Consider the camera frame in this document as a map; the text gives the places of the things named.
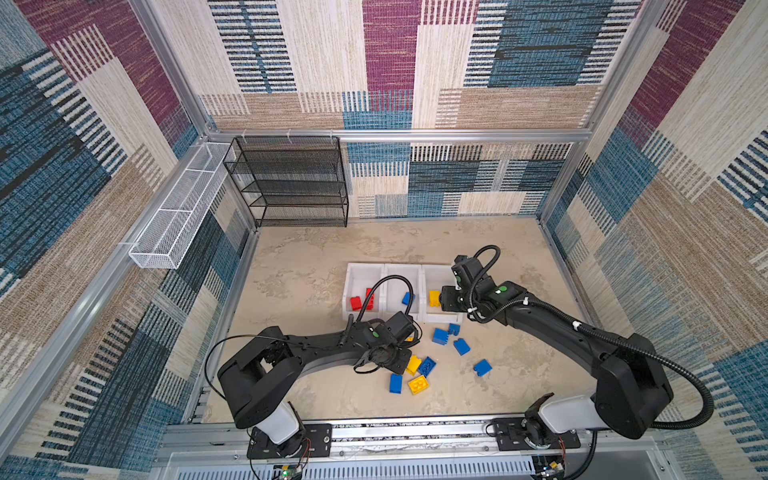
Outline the long red lego brick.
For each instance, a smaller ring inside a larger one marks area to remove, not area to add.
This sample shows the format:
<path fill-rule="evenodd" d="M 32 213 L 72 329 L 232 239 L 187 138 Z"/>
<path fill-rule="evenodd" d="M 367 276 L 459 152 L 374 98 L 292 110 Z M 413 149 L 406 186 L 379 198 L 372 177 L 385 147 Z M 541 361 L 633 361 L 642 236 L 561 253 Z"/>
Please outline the long red lego brick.
<path fill-rule="evenodd" d="M 368 300 L 368 303 L 366 305 L 366 310 L 370 311 L 374 308 L 374 303 L 375 303 L 375 294 L 372 288 L 366 289 L 366 299 Z"/>

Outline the yellow large lego brick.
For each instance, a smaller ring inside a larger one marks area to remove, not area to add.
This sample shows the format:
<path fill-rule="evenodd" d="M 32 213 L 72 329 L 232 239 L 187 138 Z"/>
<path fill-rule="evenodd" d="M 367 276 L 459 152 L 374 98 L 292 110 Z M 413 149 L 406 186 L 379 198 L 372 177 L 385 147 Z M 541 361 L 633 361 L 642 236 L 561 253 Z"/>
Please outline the yellow large lego brick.
<path fill-rule="evenodd" d="M 441 292 L 437 290 L 430 290 L 428 293 L 428 304 L 430 308 L 440 308 L 441 307 L 441 300 L 440 300 Z"/>

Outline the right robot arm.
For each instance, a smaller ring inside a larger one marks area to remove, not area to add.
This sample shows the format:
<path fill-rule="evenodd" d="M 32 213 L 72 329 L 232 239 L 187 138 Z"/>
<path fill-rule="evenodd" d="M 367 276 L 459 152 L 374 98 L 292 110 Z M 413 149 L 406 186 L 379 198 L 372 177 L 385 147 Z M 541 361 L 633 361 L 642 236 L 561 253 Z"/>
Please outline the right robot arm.
<path fill-rule="evenodd" d="M 585 325 L 526 288 L 495 284 L 476 257 L 459 255 L 451 267 L 456 284 L 443 287 L 445 311 L 464 311 L 477 323 L 497 322 L 525 332 L 573 360 L 596 381 L 593 392 L 556 399 L 547 393 L 526 411 L 528 441 L 542 447 L 571 430 L 611 430 L 638 439 L 654 426 L 673 392 L 645 337 L 624 338 Z"/>

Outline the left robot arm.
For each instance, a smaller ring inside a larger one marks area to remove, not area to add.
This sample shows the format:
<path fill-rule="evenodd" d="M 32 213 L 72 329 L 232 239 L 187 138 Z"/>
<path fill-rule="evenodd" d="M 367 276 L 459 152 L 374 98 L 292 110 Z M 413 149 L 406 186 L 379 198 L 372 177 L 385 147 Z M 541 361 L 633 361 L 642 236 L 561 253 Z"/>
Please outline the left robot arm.
<path fill-rule="evenodd" d="M 217 371 L 234 424 L 255 427 L 281 445 L 294 437 L 300 422 L 285 402 L 295 382 L 330 368 L 372 364 L 402 374 L 420 340 L 413 318 L 397 312 L 387 320 L 352 319 L 338 332 L 287 335 L 277 327 L 256 334 Z"/>

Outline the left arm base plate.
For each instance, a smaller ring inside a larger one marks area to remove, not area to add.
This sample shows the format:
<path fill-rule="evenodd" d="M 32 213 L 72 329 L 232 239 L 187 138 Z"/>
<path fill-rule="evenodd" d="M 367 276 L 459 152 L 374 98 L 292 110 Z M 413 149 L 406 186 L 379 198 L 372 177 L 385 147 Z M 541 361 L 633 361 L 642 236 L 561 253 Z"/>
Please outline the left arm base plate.
<path fill-rule="evenodd" d="M 303 424 L 297 433 L 282 444 L 274 443 L 264 432 L 254 427 L 249 435 L 249 460 L 298 459 L 330 456 L 333 426 L 330 423 Z"/>

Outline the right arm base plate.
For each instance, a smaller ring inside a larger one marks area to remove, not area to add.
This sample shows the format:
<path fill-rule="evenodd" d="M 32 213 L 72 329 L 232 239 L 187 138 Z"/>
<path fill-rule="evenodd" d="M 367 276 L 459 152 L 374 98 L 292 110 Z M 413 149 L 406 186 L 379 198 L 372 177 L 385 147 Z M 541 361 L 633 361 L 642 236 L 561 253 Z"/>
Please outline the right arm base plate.
<path fill-rule="evenodd" d="M 485 427 L 485 433 L 496 441 L 502 452 L 524 450 L 565 450 L 581 447 L 574 431 L 552 433 L 543 424 L 525 417 L 495 418 Z"/>

